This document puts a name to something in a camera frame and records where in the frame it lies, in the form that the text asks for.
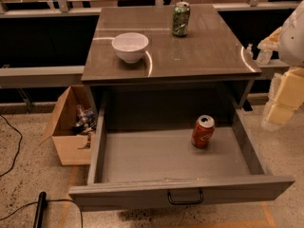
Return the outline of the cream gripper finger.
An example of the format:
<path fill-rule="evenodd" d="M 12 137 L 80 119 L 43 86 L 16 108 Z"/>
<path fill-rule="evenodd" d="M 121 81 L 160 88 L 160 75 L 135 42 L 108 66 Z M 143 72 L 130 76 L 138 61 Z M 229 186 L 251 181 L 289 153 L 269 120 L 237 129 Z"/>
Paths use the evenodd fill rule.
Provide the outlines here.
<path fill-rule="evenodd" d="M 276 73 L 271 81 L 261 125 L 269 131 L 285 125 L 304 104 L 304 68 L 292 67 Z"/>
<path fill-rule="evenodd" d="M 277 28 L 268 37 L 261 40 L 257 45 L 260 50 L 278 51 L 278 40 L 281 28 Z"/>

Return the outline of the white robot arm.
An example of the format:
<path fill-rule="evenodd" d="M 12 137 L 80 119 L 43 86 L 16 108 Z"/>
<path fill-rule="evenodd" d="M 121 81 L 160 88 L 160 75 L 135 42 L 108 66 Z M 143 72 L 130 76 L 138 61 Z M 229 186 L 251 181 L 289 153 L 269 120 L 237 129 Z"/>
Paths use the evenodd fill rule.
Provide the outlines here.
<path fill-rule="evenodd" d="M 271 81 L 263 112 L 262 126 L 277 130 L 285 125 L 304 104 L 304 1 L 297 6 L 280 28 L 257 46 L 257 61 L 267 65 L 274 51 L 290 69 L 276 73 Z"/>

